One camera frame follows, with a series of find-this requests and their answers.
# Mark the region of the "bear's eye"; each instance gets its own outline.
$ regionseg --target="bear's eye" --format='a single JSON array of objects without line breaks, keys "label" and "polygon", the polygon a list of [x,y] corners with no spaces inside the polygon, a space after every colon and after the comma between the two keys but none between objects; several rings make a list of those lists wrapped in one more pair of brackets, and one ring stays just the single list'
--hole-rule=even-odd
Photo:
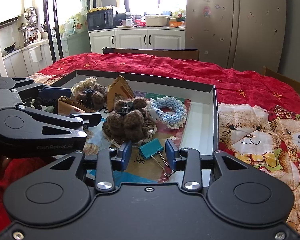
[{"label": "bear's eye", "polygon": [[237,130],[237,127],[235,127],[233,124],[229,125],[229,128],[230,128],[231,130]]}]

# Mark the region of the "white storage bin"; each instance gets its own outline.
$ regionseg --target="white storage bin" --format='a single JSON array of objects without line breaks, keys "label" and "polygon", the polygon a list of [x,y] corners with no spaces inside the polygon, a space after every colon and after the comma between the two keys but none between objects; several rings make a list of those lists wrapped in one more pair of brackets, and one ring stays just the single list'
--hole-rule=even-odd
[{"label": "white storage bin", "polygon": [[155,26],[155,27],[160,27],[160,26],[166,26],[167,25],[167,20],[168,16],[164,15],[149,15],[146,16],[146,26]]},{"label": "white storage bin", "polygon": [[30,52],[33,62],[38,62],[38,61],[42,60],[40,46],[35,46],[35,47],[29,49],[29,52]]}]

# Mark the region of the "hanging pot lid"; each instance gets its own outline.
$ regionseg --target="hanging pot lid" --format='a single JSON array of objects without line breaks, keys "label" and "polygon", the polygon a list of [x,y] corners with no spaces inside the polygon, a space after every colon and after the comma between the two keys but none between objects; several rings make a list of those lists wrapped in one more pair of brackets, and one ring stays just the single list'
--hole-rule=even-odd
[{"label": "hanging pot lid", "polygon": [[28,9],[26,9],[26,11],[25,11],[26,20],[29,20],[31,15],[34,15],[36,13],[37,13],[37,10],[34,7],[29,7]]},{"label": "hanging pot lid", "polygon": [[28,27],[33,28],[33,27],[36,27],[37,24],[38,24],[38,15],[35,13],[35,14],[31,15],[29,18]]}]

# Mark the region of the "star pattern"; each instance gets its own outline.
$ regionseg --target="star pattern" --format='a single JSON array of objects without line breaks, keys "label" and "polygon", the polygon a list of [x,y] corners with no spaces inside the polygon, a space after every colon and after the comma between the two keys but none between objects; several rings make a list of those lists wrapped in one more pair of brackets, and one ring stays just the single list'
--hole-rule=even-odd
[{"label": "star pattern", "polygon": [[243,95],[244,98],[245,98],[246,96],[248,96],[248,95],[246,95],[246,94],[244,93],[244,91],[242,91],[242,89],[237,90],[236,92],[240,92],[239,95]]},{"label": "star pattern", "polygon": [[278,99],[281,99],[280,97],[282,97],[282,95],[279,95],[279,93],[275,93],[275,92],[273,92],[273,95]]}]

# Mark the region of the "teal binder clip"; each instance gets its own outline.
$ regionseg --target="teal binder clip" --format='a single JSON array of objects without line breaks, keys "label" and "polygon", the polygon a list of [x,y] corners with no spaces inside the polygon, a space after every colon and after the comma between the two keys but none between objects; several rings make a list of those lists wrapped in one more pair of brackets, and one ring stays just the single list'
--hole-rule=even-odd
[{"label": "teal binder clip", "polygon": [[159,154],[159,156],[163,160],[164,164],[170,168],[168,162],[165,160],[165,158],[161,154],[161,152],[163,152],[163,150],[164,150],[164,148],[163,148],[163,146],[161,145],[161,143],[159,142],[159,140],[157,138],[155,138],[152,141],[142,145],[139,148],[139,152],[145,160],[148,160],[148,159],[152,158],[163,169],[164,175],[166,177],[170,177],[174,173],[174,171],[172,171],[172,173],[166,173],[166,170],[165,170],[164,166],[161,165],[161,163],[154,157],[156,154]]}]

